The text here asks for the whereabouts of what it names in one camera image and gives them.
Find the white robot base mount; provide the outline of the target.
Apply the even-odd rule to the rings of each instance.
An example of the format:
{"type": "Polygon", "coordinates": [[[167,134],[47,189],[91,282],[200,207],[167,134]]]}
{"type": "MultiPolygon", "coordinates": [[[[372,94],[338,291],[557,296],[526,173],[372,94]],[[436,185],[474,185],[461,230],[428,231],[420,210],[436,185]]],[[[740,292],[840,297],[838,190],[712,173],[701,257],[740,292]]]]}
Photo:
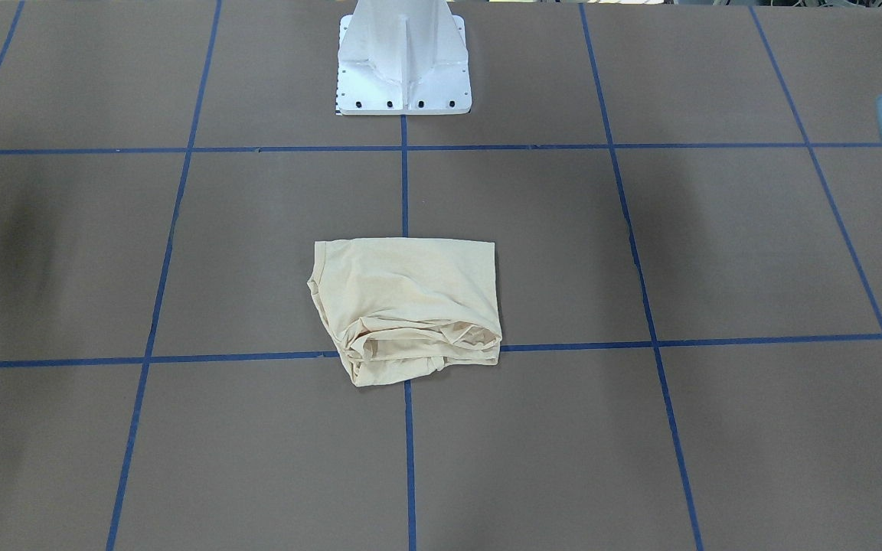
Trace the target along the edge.
{"type": "Polygon", "coordinates": [[[447,1],[358,1],[338,27],[340,116],[472,111],[468,35],[447,1]]]}

